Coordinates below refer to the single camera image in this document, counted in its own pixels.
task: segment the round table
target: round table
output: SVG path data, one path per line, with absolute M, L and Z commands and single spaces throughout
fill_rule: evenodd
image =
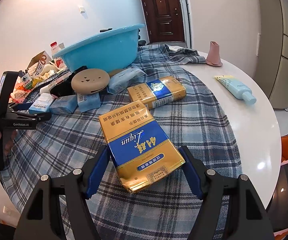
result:
M 222 67 L 186 64 L 181 67 L 198 77 L 215 95 L 232 126 L 241 156 L 242 171 L 252 181 L 264 207 L 272 198 L 280 172 L 280 129 L 268 98 L 255 81 L 222 59 Z M 214 76 L 231 75 L 248 86 L 257 102 L 247 106 L 236 99 Z

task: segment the yellow package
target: yellow package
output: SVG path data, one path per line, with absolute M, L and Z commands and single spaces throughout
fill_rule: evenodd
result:
M 144 189 L 185 163 L 140 100 L 99 119 L 117 174 L 129 192 Z
M 186 96 L 186 89 L 174 77 L 168 76 L 127 89 L 131 101 L 141 100 L 152 109 L 176 101 Z

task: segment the blue plaid cloth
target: blue plaid cloth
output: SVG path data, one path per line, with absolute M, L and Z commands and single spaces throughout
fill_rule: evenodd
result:
M 241 161 L 232 128 L 212 92 L 179 66 L 188 62 L 204 63 L 205 58 L 191 49 L 173 52 L 167 45 L 139 47 L 131 66 L 140 67 L 147 76 L 138 78 L 133 85 L 168 75 L 177 78 L 186 87 L 187 96 L 152 109 L 152 115 L 176 147 L 186 145 L 208 168 L 237 177 L 241 173 Z M 28 96 L 29 100 L 39 96 L 39 88 Z M 19 132 L 6 169 L 0 175 L 20 212 L 41 175 L 66 175 L 82 167 L 105 144 L 99 115 L 130 100 L 126 90 L 118 95 L 102 91 L 100 98 L 99 109 L 86 113 L 77 109 L 73 114 L 53 115 L 50 121 L 38 124 L 36 130 Z M 74 239 L 65 198 L 61 196 L 60 201 L 67 237 Z M 130 195 L 121 186 L 110 161 L 97 194 L 87 205 L 102 240 L 186 240 L 201 201 L 191 193 L 181 169 L 148 189 Z M 227 207 L 228 198 L 223 198 L 214 238 L 221 237 Z

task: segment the metal screw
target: metal screw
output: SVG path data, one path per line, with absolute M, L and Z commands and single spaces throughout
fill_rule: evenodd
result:
M 48 180 L 48 175 L 46 175 L 46 174 L 45 174 L 45 175 L 42 175 L 42 176 L 41 176 L 41 180 L 42 180 L 42 181 Z
M 245 175 L 245 174 L 242 174 L 242 175 L 241 175 L 241 180 L 245 180 L 245 181 L 247 181 L 247 180 L 248 180 L 248 177 L 247 177 L 247 175 Z
M 74 175 L 80 175 L 82 173 L 82 170 L 81 169 L 75 169 L 73 170 L 73 174 Z
M 206 173 L 207 173 L 208 175 L 214 176 L 216 172 L 215 172 L 215 170 L 213 170 L 213 169 L 208 169 L 208 170 L 206 171 Z

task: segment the blue plastic basin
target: blue plastic basin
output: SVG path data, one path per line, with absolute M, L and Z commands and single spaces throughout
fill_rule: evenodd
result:
M 53 58 L 61 57 L 71 72 L 84 65 L 106 72 L 125 68 L 136 58 L 139 29 L 144 26 L 136 24 L 96 34 L 58 51 Z

